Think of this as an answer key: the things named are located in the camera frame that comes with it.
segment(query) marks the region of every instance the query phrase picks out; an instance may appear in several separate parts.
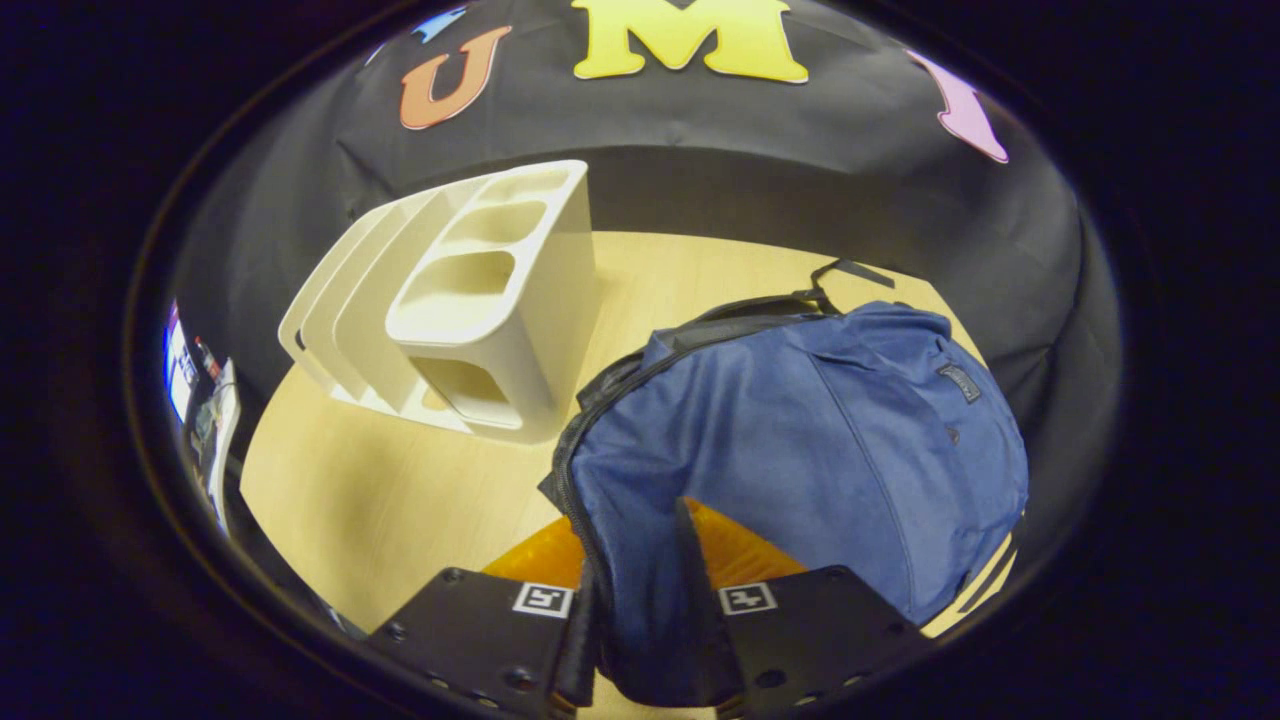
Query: white desk organizer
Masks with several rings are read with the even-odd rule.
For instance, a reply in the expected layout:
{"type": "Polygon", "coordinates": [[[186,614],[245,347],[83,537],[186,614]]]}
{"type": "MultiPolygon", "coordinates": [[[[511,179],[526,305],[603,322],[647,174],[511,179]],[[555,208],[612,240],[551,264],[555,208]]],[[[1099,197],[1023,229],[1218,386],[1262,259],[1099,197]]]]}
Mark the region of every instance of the white desk organizer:
{"type": "Polygon", "coordinates": [[[294,297],[280,345],[338,400],[554,437],[598,309],[585,176],[526,165],[370,210],[294,297]]]}

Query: table surface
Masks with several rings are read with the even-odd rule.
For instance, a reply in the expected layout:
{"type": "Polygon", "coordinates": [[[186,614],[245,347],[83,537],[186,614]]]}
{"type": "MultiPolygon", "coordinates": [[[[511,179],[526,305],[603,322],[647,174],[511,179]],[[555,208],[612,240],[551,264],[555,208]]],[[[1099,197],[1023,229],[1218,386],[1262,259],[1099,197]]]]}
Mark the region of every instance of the table surface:
{"type": "MultiPolygon", "coordinates": [[[[704,237],[596,232],[593,241],[600,313],[579,387],[654,329],[723,302],[805,288],[809,273],[832,260],[704,237]]],[[[980,357],[929,283],[877,272],[896,287],[840,272],[827,273],[823,286],[841,310],[896,300],[946,315],[955,340],[980,357]]],[[[484,439],[348,405],[294,366],[253,433],[241,492],[294,571],[371,630],[442,569],[479,570],[558,518],[536,489],[554,446],[484,439]]],[[[581,715],[714,714],[634,706],[598,678],[596,703],[581,715]]]]}

